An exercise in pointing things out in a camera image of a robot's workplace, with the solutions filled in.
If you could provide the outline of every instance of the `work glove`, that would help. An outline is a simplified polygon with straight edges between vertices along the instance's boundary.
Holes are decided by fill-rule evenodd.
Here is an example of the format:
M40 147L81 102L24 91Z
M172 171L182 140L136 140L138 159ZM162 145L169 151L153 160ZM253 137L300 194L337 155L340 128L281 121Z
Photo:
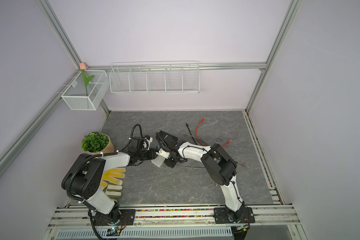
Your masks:
M100 181L100 186L102 189L106 189L106 195L112 199L117 199L121 196L121 190L123 187L123 180L119 178L125 177L125 168L118 167L114 169L107 170L103 173Z
M108 183L122 185L123 180L120 180L119 178L125 178L124 167L113 168L105 171L101 177L100 186L106 188Z

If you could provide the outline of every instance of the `pink tulip bud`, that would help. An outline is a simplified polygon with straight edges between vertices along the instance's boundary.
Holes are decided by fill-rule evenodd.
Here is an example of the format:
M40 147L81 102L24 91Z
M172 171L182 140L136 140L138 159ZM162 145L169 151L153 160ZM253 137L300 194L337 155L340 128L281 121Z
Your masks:
M81 70L86 70L86 65L85 65L85 63L80 63L80 69L81 69Z

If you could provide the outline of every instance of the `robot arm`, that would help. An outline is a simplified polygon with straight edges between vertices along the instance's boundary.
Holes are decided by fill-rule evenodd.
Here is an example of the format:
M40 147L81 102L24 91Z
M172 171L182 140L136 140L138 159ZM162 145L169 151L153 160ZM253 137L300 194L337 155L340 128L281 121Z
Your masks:
M94 156L81 154L62 180L61 187L67 190L69 197L71 194L92 211L109 215L110 222L117 221L118 204L100 188L102 174L116 167L134 166L138 160L154 159L156 153L149 148L152 140L149 136L132 137L123 152Z
M237 164L219 144L199 146L186 141L178 142L177 137L163 131L157 134L157 140L163 150L169 152L169 156L164 160L169 167L173 168L177 162L184 162L186 159L202 162L208 174L223 191L225 205L229 209L228 218L232 222L242 219L245 204L236 184Z

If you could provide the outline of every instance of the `green leaf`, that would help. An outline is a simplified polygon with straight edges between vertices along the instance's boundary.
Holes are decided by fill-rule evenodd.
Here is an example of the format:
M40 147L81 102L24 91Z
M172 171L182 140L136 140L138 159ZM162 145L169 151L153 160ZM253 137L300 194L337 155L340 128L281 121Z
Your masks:
M85 71L84 70L81 70L81 74L83 75L83 79L84 81L86 80L86 74L85 74Z
M92 80L92 78L94 77L95 75L91 75L89 77L87 77L86 79L84 79L84 85L85 87L88 86L88 83Z

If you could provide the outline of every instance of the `white wire basket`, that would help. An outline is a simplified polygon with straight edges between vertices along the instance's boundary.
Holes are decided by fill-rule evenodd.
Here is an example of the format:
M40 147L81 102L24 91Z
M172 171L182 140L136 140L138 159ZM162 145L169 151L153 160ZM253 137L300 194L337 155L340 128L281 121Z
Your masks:
M109 82L114 94L200 92L197 63L111 66Z
M109 88L105 70L85 70L85 74L87 77L95 75L88 83L87 91L80 73L61 96L72 110L96 110Z

